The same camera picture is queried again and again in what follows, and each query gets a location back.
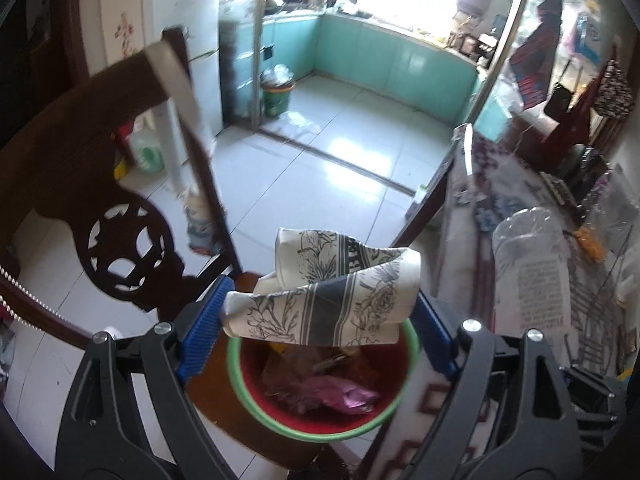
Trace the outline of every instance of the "white tile floor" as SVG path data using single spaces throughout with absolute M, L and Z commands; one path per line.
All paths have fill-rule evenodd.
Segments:
M 334 82 L 326 80 L 318 84 L 330 86 Z M 350 94 L 343 90 L 332 95 Z M 332 110 L 331 113 L 344 108 L 341 98 L 327 102 L 330 106 L 325 109 Z M 398 115 L 401 113 L 415 118 L 413 112 L 399 110 Z M 329 112 L 325 117 L 327 122 L 331 120 Z M 407 121 L 408 130 L 411 121 Z M 369 149 L 369 145 L 364 143 L 362 149 Z M 377 181 L 239 128 L 225 130 L 218 137 L 212 165 L 228 209 L 228 226 L 241 264 L 246 270 L 261 274 L 273 270 L 273 242 L 281 226 L 337 230 L 374 246 L 388 246 L 404 225 L 404 212 L 410 202 L 410 197 Z M 207 259 L 190 253 L 186 247 L 186 221 L 166 175 L 133 172 L 125 177 L 123 185 L 149 197 L 160 208 L 187 270 L 200 272 Z M 155 313 L 146 314 L 129 303 L 114 300 L 91 284 L 82 272 L 66 224 L 32 212 L 20 227 L 15 242 L 23 267 L 20 276 L 23 285 L 90 332 L 113 326 L 125 336 L 135 335 L 146 332 L 157 319 Z M 24 325 L 14 324 L 14 329 L 15 360 L 4 403 L 34 449 L 53 466 L 60 416 L 81 352 Z M 136 381 L 136 393 L 154 452 L 170 458 L 141 379 Z M 206 425 L 234 472 L 243 480 L 286 477 L 284 469 L 255 456 L 208 421 Z M 364 435 L 348 442 L 348 446 L 364 455 L 373 436 Z
M 299 81 L 290 99 L 293 120 L 312 124 L 294 126 L 286 115 L 265 129 L 413 190 L 429 182 L 452 135 L 451 126 L 409 106 L 322 76 Z

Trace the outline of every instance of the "hanging towel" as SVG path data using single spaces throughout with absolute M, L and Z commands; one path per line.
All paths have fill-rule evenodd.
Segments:
M 545 0 L 538 6 L 540 25 L 509 59 L 509 65 L 528 110 L 546 101 L 560 41 L 562 0 Z
M 420 289 L 420 253 L 375 249 L 332 231 L 279 229 L 276 271 L 230 292 L 227 335 L 316 346 L 391 344 Z

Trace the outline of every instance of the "hanging bag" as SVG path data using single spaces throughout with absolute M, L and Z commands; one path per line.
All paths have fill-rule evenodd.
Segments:
M 562 70 L 560 79 L 555 84 L 554 89 L 551 92 L 551 97 L 546 103 L 544 109 L 545 114 L 558 123 L 562 120 L 567 110 L 569 109 L 569 104 L 571 104 L 571 99 L 574 98 L 574 94 L 578 89 L 578 85 L 580 84 L 580 76 L 582 75 L 582 66 L 580 66 L 580 71 L 578 72 L 578 77 L 575 80 L 575 87 L 573 92 L 562 84 L 562 78 L 564 78 L 564 74 L 566 74 L 569 65 L 571 65 L 572 59 L 573 57 L 570 57 L 566 62 L 564 70 Z
M 598 115 L 609 119 L 626 119 L 634 110 L 631 86 L 616 60 L 615 48 L 611 59 L 607 61 L 593 109 Z

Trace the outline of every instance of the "metal screw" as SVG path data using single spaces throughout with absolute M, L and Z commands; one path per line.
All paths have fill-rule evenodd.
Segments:
M 154 327 L 154 332 L 158 335 L 168 334 L 169 332 L 171 332 L 171 323 L 167 323 L 165 321 L 163 321 L 162 323 L 158 323 Z
M 465 319 L 462 322 L 462 328 L 464 328 L 467 332 L 478 332 L 482 328 L 482 323 L 480 323 L 477 319 Z
M 109 334 L 107 334 L 106 332 L 98 332 L 94 334 L 94 343 L 96 343 L 97 345 L 105 343 L 108 338 Z
M 538 330 L 537 328 L 531 328 L 529 331 L 527 331 L 527 337 L 532 341 L 535 341 L 536 343 L 539 343 L 545 338 L 542 332 L 540 332 L 540 330 Z

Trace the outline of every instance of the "green trash can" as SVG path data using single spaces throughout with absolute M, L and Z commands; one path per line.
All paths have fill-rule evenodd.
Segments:
M 264 114 L 267 117 L 278 117 L 280 114 L 289 110 L 289 97 L 295 87 L 295 83 L 275 88 L 263 86 Z

